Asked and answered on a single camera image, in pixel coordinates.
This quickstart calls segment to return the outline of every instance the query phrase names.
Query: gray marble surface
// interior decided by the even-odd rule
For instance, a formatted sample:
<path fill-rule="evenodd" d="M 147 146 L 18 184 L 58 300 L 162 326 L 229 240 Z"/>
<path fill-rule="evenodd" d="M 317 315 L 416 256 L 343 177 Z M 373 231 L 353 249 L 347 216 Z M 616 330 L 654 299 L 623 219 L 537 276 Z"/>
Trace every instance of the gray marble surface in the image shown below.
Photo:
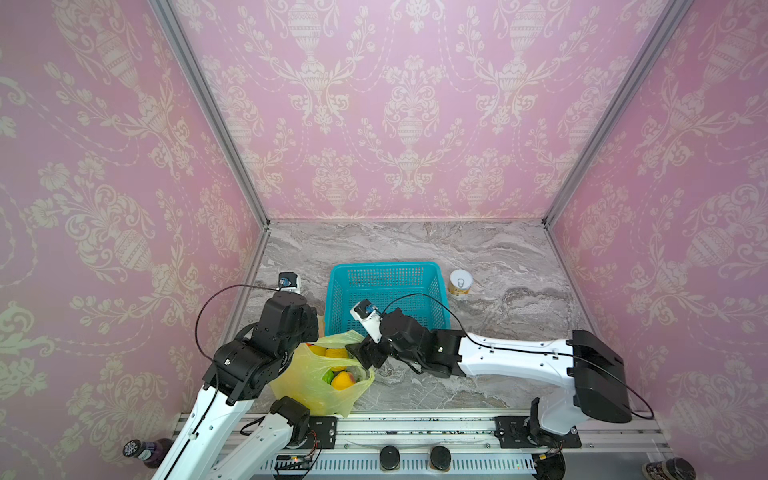
<path fill-rule="evenodd" d="M 407 223 L 274 223 L 257 283 L 275 286 L 281 271 L 297 272 L 302 293 L 322 313 L 331 269 L 339 263 L 434 261 L 448 284 L 454 269 L 475 278 L 467 296 L 449 306 L 473 333 L 520 340 L 570 336 L 589 329 L 540 220 Z M 258 321 L 268 292 L 254 290 L 241 325 Z M 455 320 L 452 328 L 458 328 Z M 358 410 L 510 407 L 527 409 L 554 387 L 506 376 L 438 379 L 416 375 L 395 360 L 376 372 Z M 274 401 L 265 389 L 254 406 Z"/>

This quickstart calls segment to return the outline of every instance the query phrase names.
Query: black knob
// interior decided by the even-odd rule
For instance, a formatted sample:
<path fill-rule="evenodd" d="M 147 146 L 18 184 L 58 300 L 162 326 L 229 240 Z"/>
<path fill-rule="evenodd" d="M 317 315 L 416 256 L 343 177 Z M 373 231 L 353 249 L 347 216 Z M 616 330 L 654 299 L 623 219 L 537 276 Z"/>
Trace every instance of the black knob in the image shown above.
<path fill-rule="evenodd" d="M 447 472 L 451 468 L 451 451 L 437 445 L 429 452 L 429 465 L 440 472 Z"/>
<path fill-rule="evenodd" d="M 397 448 L 387 445 L 379 452 L 379 465 L 382 470 L 396 470 L 400 467 L 400 452 Z"/>

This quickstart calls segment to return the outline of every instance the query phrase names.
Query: purple bottle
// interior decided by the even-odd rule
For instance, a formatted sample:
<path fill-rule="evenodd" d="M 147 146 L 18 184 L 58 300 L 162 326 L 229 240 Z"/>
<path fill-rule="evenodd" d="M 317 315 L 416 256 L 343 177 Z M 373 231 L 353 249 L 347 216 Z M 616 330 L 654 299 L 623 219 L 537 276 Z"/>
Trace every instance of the purple bottle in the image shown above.
<path fill-rule="evenodd" d="M 170 439 L 159 439 L 154 442 L 131 440 L 123 447 L 123 456 L 138 458 L 149 468 L 157 468 L 163 463 L 163 458 L 170 450 L 173 442 Z"/>

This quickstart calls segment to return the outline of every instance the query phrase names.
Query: black mounting plate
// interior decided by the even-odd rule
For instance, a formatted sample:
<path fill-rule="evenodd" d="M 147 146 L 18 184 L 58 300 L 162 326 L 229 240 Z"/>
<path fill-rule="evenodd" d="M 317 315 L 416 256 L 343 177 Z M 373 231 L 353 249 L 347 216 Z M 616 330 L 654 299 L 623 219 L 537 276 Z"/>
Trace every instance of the black mounting plate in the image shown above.
<path fill-rule="evenodd" d="M 531 443 L 528 438 L 528 426 L 525 420 L 528 417 L 496 417 L 496 431 L 494 436 L 498 439 L 503 449 L 541 449 L 547 448 L 541 445 Z M 580 449 L 581 439 L 576 433 L 568 433 L 562 437 L 557 437 L 558 441 L 563 442 L 563 449 Z"/>
<path fill-rule="evenodd" d="M 318 449 L 330 450 L 336 446 L 336 417 L 312 417 L 310 416 L 310 425 L 307 432 L 313 430 L 317 434 Z M 308 433 L 306 441 L 301 444 L 300 449 L 311 449 L 314 437 Z"/>

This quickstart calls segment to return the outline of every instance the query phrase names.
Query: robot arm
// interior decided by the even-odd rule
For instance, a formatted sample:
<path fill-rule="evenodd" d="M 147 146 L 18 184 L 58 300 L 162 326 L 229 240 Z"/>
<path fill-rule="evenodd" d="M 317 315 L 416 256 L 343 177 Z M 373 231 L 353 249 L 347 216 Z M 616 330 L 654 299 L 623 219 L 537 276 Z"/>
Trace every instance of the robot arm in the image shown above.
<path fill-rule="evenodd" d="M 536 444 L 555 447 L 589 418 L 631 420 L 627 390 L 611 378 L 624 381 L 624 361 L 586 330 L 574 330 L 571 339 L 523 342 L 463 330 L 429 331 L 400 309 L 380 315 L 368 300 L 350 313 L 368 332 L 362 343 L 348 347 L 366 368 L 379 368 L 391 356 L 416 373 L 442 378 L 495 374 L 560 387 L 531 404 L 528 436 Z"/>
<path fill-rule="evenodd" d="M 260 321 L 214 354 L 190 418 L 152 479 L 246 480 L 275 452 L 304 442 L 310 411 L 283 397 L 248 440 L 212 467 L 264 386 L 288 368 L 299 343 L 317 341 L 317 333 L 317 310 L 303 296 L 280 291 L 268 299 Z"/>

